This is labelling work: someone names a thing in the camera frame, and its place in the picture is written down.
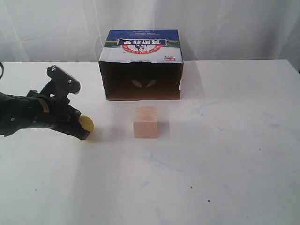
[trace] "logo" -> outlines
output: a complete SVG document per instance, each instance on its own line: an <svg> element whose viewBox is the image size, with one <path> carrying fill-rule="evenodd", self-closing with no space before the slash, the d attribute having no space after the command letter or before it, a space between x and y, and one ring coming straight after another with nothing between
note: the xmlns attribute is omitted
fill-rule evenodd
<svg viewBox="0 0 300 225"><path fill-rule="evenodd" d="M176 61L175 57L165 57L165 61Z"/></svg>
<svg viewBox="0 0 300 225"><path fill-rule="evenodd" d="M123 49L133 54L150 54L155 53L167 46L166 39L118 39L117 45L121 45Z"/></svg>

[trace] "blue box top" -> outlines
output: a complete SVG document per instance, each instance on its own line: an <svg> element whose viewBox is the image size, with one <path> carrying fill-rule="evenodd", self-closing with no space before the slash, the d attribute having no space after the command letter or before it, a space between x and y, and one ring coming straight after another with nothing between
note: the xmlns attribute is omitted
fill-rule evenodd
<svg viewBox="0 0 300 225"><path fill-rule="evenodd" d="M107 41L118 39L166 39L179 41L177 30L111 30Z"/></svg>

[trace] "wooden cube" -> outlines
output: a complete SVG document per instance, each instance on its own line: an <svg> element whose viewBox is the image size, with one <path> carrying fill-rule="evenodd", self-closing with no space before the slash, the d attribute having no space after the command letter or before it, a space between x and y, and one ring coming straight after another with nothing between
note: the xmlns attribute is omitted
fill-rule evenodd
<svg viewBox="0 0 300 225"><path fill-rule="evenodd" d="M158 138L157 106L137 106L133 122L135 138Z"/></svg>

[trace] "open cardboard box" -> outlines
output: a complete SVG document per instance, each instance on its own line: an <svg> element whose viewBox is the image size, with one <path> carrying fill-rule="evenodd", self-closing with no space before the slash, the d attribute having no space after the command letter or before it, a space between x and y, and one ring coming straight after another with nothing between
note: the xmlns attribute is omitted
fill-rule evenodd
<svg viewBox="0 0 300 225"><path fill-rule="evenodd" d="M180 99L177 30L111 30L99 67L107 100Z"/></svg>

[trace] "black cable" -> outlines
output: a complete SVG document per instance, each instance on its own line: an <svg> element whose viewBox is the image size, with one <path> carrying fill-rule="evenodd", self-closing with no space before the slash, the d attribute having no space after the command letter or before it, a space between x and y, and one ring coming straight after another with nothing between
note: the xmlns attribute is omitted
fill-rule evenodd
<svg viewBox="0 0 300 225"><path fill-rule="evenodd" d="M2 69L2 73L0 75L0 79L1 79L3 77L3 74L4 74L4 66L3 66L2 62L0 62L0 67Z"/></svg>

